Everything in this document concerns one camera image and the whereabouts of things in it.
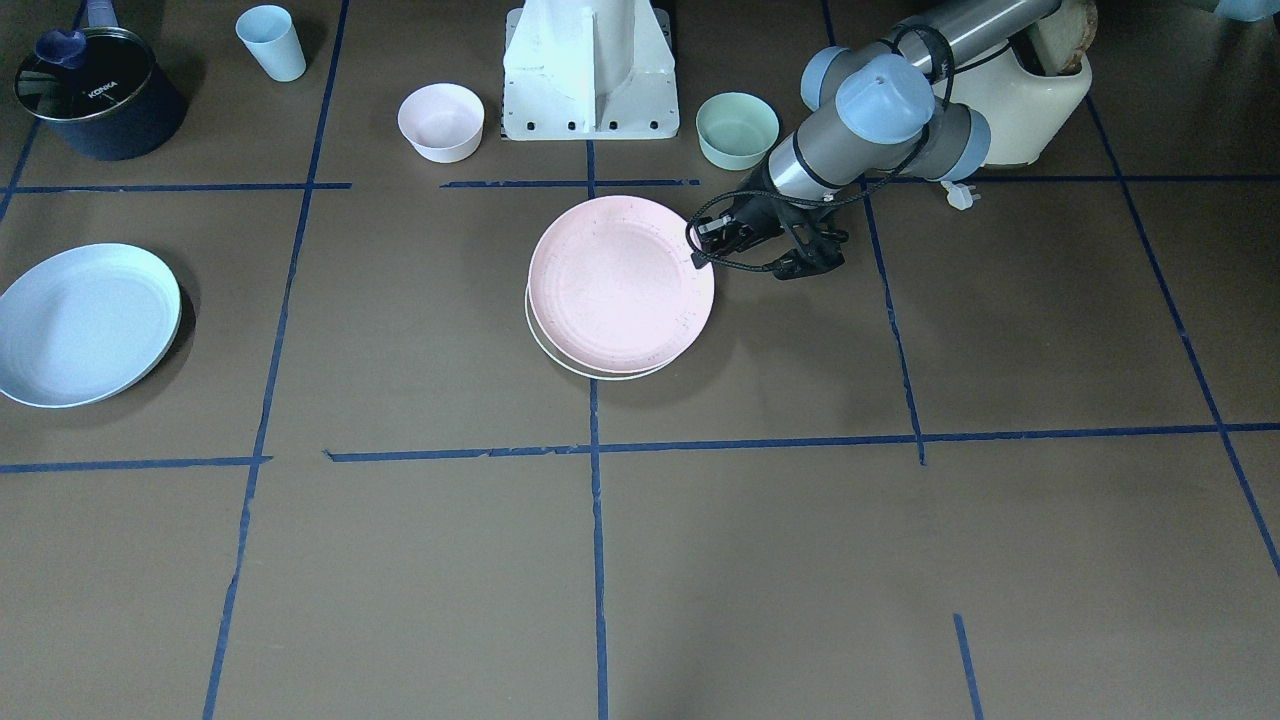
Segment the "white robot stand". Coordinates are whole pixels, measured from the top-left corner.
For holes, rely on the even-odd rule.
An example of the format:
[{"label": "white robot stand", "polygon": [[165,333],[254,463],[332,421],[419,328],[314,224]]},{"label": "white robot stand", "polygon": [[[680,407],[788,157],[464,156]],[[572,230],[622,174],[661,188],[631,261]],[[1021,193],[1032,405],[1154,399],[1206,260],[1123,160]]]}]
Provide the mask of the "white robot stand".
[{"label": "white robot stand", "polygon": [[507,15],[506,136],[673,137],[680,108],[669,27],[649,0],[527,0]]}]

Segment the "black pot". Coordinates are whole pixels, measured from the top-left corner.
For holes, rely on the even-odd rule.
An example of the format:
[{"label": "black pot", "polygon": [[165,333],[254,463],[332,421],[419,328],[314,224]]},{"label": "black pot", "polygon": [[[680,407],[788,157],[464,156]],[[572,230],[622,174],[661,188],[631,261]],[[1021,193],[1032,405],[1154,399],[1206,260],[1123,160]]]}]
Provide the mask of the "black pot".
[{"label": "black pot", "polygon": [[14,92],[74,150],[96,160],[137,158],[169,140],[187,100],[156,64],[151,47],[118,27],[86,28],[81,67],[28,56]]}]

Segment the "white plate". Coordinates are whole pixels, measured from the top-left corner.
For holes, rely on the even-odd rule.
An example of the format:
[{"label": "white plate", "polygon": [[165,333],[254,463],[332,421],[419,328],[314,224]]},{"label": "white plate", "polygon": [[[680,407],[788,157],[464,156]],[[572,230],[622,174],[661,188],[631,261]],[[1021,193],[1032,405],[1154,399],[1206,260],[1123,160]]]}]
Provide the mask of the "white plate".
[{"label": "white plate", "polygon": [[0,295],[0,392],[35,407],[108,398],[155,368],[180,314],[173,272],[141,247],[55,255]]},{"label": "white plate", "polygon": [[666,365],[710,315],[710,265],[694,268],[685,220],[645,200],[613,195],[568,209],[529,264],[534,319],[576,363],[613,374]]}]

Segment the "pot handle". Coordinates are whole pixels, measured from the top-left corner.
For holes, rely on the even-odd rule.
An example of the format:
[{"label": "pot handle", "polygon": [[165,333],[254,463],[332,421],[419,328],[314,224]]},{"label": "pot handle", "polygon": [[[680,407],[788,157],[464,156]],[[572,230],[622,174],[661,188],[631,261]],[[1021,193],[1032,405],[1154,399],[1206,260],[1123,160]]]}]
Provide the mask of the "pot handle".
[{"label": "pot handle", "polygon": [[120,27],[120,22],[115,19],[113,0],[88,0],[84,3],[84,10],[88,15],[86,27]]}]

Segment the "pink bowl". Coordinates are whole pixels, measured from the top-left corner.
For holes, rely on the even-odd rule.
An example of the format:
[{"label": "pink bowl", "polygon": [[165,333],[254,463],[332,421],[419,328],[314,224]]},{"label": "pink bowl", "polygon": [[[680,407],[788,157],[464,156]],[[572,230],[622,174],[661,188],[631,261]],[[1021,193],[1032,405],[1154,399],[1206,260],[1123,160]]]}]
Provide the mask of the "pink bowl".
[{"label": "pink bowl", "polygon": [[529,264],[529,302],[547,340],[603,373],[675,360],[707,324],[714,290],[712,268],[689,258],[685,220],[643,197],[571,208]]}]

